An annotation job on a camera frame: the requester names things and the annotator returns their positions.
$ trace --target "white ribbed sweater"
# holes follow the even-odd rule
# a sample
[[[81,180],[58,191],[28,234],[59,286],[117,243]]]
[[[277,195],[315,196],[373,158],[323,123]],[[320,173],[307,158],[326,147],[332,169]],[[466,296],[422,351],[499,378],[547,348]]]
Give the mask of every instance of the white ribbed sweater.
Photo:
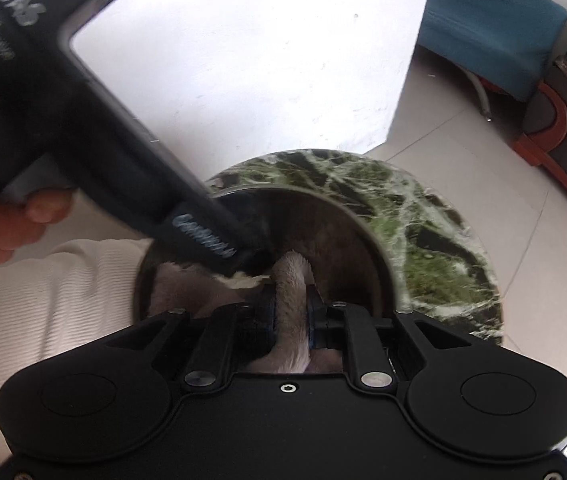
[[[132,323],[147,241],[76,240],[0,268],[0,387],[15,372]],[[0,463],[10,455],[0,432]]]

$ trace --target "black handheld vacuum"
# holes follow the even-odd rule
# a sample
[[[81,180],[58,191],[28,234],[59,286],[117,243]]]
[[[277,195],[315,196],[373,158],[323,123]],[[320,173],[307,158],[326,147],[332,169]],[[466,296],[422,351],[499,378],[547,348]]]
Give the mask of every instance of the black handheld vacuum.
[[[0,195],[83,189],[183,259],[261,272],[268,242],[212,200],[70,48],[113,0],[0,0]],[[308,289],[314,348],[344,371],[244,372],[273,290],[170,312],[32,365],[0,391],[0,480],[567,480],[567,379],[418,313],[373,318]]]

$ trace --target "metal chair leg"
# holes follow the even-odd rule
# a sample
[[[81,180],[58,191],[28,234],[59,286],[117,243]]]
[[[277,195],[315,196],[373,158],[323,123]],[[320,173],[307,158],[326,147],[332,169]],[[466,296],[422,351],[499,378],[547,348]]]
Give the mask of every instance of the metal chair leg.
[[[486,118],[486,121],[488,122],[491,121],[492,111],[490,110],[490,101],[487,98],[486,89],[481,84],[481,81],[475,74],[470,72],[470,70],[467,70],[464,67],[457,65],[456,63],[455,66],[459,70],[461,70],[468,79],[470,79],[472,86],[475,88],[475,90],[477,91],[477,95],[479,96],[479,103],[481,104],[481,115],[483,115]]]

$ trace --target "vacuum handle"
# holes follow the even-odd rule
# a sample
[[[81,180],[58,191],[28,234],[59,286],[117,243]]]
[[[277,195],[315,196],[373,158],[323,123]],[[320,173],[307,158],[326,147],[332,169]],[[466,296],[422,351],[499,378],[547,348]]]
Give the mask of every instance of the vacuum handle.
[[[147,130],[97,86],[80,88],[55,116],[37,112],[0,99],[1,199],[19,203],[39,189],[80,187],[180,262],[227,276],[260,274],[272,264],[263,237],[170,153],[150,150]]]
[[[24,202],[40,189],[72,189],[48,151],[42,124],[33,123],[23,107],[0,100],[0,197]]]

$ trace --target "round tabletop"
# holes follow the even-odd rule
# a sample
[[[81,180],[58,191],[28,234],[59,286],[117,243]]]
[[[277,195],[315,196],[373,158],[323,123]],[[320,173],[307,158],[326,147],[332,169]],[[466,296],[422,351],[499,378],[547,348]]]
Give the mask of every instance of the round tabletop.
[[[213,191],[248,184],[297,186],[348,207],[385,248],[404,283],[400,302],[501,342],[501,298],[479,238],[452,205],[406,171],[354,153],[297,150],[253,158],[208,181]]]

